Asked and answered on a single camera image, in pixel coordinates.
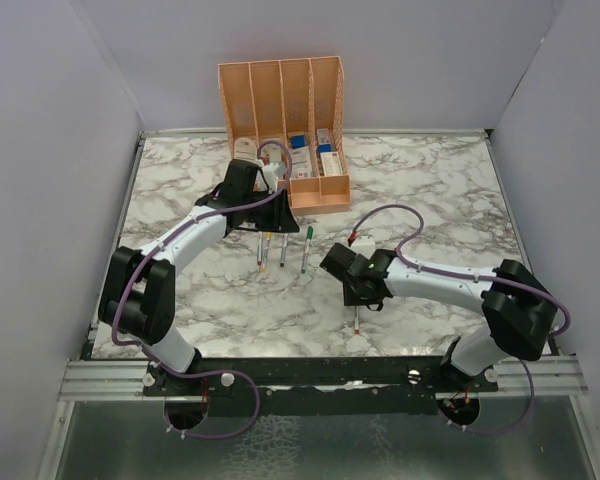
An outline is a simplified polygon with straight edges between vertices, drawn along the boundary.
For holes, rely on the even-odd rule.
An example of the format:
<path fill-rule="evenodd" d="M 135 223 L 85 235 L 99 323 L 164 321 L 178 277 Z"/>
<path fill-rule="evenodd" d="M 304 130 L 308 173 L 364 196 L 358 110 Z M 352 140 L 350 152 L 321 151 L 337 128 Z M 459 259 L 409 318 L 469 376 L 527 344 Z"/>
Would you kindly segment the red pen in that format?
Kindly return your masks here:
<path fill-rule="evenodd" d="M 354 334 L 358 335 L 360 333 L 360 314 L 359 307 L 354 307 Z"/>

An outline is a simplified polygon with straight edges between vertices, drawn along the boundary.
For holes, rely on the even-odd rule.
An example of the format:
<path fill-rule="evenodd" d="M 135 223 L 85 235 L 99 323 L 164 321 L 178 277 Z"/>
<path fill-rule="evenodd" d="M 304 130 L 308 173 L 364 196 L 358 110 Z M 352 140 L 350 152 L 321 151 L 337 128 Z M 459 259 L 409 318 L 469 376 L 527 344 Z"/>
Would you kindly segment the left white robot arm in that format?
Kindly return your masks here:
<path fill-rule="evenodd" d="M 98 319 L 118 346 L 139 346 L 165 365 L 166 382 L 186 395 L 200 385 L 199 351 L 174 326 L 176 279 L 207 248 L 243 224 L 257 232 L 297 233 L 286 188 L 287 166 L 233 159 L 225 177 L 176 226 L 139 249 L 111 256 Z"/>

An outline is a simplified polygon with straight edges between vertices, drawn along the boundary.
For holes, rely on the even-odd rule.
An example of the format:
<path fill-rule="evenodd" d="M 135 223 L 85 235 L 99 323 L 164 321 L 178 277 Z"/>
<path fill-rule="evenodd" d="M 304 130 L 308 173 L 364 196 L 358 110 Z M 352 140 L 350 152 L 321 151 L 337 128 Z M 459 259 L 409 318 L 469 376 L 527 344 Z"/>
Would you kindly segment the green pen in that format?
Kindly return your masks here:
<path fill-rule="evenodd" d="M 305 241 L 304 241 L 303 255 L 302 255 L 302 262 L 301 262 L 301 274 L 305 274 L 307 271 L 308 258 L 309 258 L 309 252 L 310 252 L 310 248 L 311 248 L 312 239 L 307 240 L 305 238 Z"/>

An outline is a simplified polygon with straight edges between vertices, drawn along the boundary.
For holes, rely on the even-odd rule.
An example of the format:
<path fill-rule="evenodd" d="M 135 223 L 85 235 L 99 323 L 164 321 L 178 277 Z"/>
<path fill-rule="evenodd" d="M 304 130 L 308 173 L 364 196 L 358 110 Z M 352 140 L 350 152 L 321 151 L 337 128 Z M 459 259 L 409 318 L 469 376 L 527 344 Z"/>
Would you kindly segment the purple pen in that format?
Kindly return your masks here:
<path fill-rule="evenodd" d="M 262 259 L 263 259 L 263 240 L 264 240 L 263 232 L 258 232 L 257 250 L 256 250 L 256 259 L 257 259 L 257 265 L 258 265 L 258 267 L 260 267 L 262 265 Z"/>

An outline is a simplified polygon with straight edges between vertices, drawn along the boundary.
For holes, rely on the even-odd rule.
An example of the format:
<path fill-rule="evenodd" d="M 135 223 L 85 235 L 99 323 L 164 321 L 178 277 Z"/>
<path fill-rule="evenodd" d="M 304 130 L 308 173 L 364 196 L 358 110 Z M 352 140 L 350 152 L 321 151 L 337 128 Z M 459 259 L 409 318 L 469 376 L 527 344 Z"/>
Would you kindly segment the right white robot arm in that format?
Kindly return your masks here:
<path fill-rule="evenodd" d="M 451 268 L 387 249 L 367 258 L 336 243 L 320 267 L 342 284 L 346 306 L 381 310 L 386 299 L 421 298 L 481 313 L 486 325 L 454 340 L 439 367 L 441 383 L 452 391 L 503 359 L 538 360 L 558 310 L 554 297 L 515 260 L 493 269 Z"/>

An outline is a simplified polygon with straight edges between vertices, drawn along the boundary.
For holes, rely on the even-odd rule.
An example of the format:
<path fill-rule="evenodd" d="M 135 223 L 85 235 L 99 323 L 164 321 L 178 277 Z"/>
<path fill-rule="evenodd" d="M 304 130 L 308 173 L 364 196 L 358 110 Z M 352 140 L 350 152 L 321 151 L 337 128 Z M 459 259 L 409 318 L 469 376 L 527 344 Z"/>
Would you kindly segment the yellow pen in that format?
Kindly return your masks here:
<path fill-rule="evenodd" d="M 267 257 L 270 245 L 271 234 L 269 232 L 263 233 L 260 242 L 260 271 L 266 270 Z"/>

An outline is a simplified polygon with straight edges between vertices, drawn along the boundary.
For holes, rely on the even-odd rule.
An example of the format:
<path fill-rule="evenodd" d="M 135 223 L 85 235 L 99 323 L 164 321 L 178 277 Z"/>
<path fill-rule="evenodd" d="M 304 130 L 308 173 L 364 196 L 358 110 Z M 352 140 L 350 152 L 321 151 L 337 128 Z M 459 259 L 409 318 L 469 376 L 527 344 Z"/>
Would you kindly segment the blue pen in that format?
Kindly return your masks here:
<path fill-rule="evenodd" d="M 289 241 L 289 234 L 287 234 L 287 233 L 283 234 L 280 258 L 279 258 L 279 266 L 281 268 L 284 267 L 286 264 L 288 241 Z"/>

